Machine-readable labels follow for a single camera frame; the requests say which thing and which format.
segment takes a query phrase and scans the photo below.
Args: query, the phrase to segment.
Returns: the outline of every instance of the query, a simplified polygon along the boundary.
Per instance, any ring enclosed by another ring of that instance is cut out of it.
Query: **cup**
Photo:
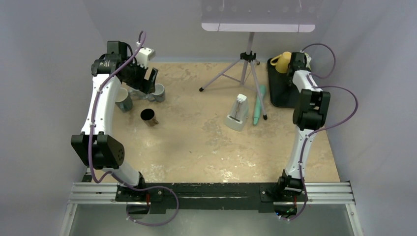
[[[286,74],[288,70],[288,64],[291,60],[291,53],[290,52],[283,52],[281,55],[278,55],[271,59],[271,65],[275,66],[275,70],[279,73]]]
[[[130,97],[127,89],[120,88],[116,96],[116,105],[122,112],[128,112],[133,108],[132,98]]]
[[[152,109],[144,109],[141,112],[141,119],[145,122],[145,124],[149,127],[153,127],[159,122],[156,120],[155,112]]]
[[[151,93],[149,102],[163,102],[165,101],[165,87],[162,84],[155,84],[155,92]]]

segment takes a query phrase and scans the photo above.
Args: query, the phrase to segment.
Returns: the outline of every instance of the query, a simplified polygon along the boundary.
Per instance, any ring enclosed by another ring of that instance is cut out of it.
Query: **yellow mug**
[[[275,70],[279,73],[286,74],[288,70],[288,64],[291,60],[291,53],[290,52],[283,52],[281,55],[274,57],[270,63],[271,65],[275,66]]]

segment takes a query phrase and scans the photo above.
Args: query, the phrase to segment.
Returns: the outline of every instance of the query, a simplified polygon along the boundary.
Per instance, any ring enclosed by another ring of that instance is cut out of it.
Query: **gray mug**
[[[127,89],[120,88],[116,96],[116,105],[120,108],[122,112],[128,112],[133,108],[132,98],[127,92]]]
[[[165,87],[162,84],[155,84],[155,92],[149,94],[149,102],[163,102],[165,101]]]
[[[156,120],[155,112],[152,109],[144,109],[141,112],[141,119],[145,122],[145,124],[149,127],[155,126],[159,124]]]

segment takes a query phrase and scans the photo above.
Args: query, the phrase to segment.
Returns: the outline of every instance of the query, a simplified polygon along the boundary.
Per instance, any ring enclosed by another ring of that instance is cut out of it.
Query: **tan tabletop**
[[[227,65],[152,63],[151,67],[159,69],[157,83],[165,86],[166,100],[162,103],[135,100],[128,113],[115,107],[113,136],[124,145],[125,161],[142,172],[146,181],[275,182],[281,176],[294,143],[293,109],[271,105],[267,91],[264,103],[268,120],[261,117],[254,126],[256,94],[251,90],[220,77],[199,92]],[[242,65],[237,64],[226,74],[240,79]],[[259,83],[268,88],[266,65],[257,66],[256,72]],[[252,75],[246,84],[254,85]],[[249,119],[242,132],[223,123],[239,93],[249,99]],[[145,125],[140,118],[145,108],[155,111],[159,125]],[[339,181],[325,132],[314,139],[305,179]],[[115,180],[107,177],[105,181]]]

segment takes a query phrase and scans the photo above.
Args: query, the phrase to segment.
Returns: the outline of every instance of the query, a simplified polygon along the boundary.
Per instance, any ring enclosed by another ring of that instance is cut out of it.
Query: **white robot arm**
[[[292,53],[287,73],[290,79],[288,84],[295,85],[300,95],[293,113],[296,130],[291,157],[272,190],[279,195],[293,196],[303,191],[301,179],[304,178],[308,153],[316,136],[313,132],[325,124],[330,103],[330,93],[317,87],[307,64],[306,54]]]
[[[88,136],[90,135],[90,118],[94,108],[96,93],[110,74],[127,60],[127,49],[129,48],[126,43],[109,41],[107,42],[107,54],[101,56],[91,66],[93,90],[89,113],[81,129],[81,134],[73,135],[71,138],[71,145],[86,166],[89,166]],[[141,90],[144,93],[154,91],[157,69],[152,69],[149,80],[144,79],[148,69],[148,62],[154,56],[155,50],[141,48],[135,57],[136,61],[123,68],[103,87],[95,111],[92,144],[93,167],[104,172],[110,171],[121,181],[131,186],[138,186],[142,175],[124,160],[123,145],[112,137],[113,111],[116,96],[122,82],[126,82],[132,88]]]
[[[322,92],[321,88],[315,88],[317,87],[317,84],[311,78],[310,72],[307,70],[296,71],[293,76],[293,84],[297,86],[300,93],[302,89],[306,89],[306,90],[310,90],[314,92]],[[316,134],[313,134],[310,137],[308,137],[308,141],[304,147],[304,153],[302,155],[302,162],[300,165],[299,159],[301,155],[301,148],[305,139],[307,139],[307,135],[312,133],[313,131],[314,131],[313,129],[300,130],[300,127],[296,125],[293,151],[291,152],[290,161],[285,167],[286,175],[292,176],[293,178],[297,178],[297,179],[301,179],[302,177],[304,177],[305,175],[304,167],[307,163],[307,158],[308,158],[308,153],[310,152],[311,143],[316,137]],[[300,172],[299,172],[300,168],[302,168],[302,176],[300,176]]]

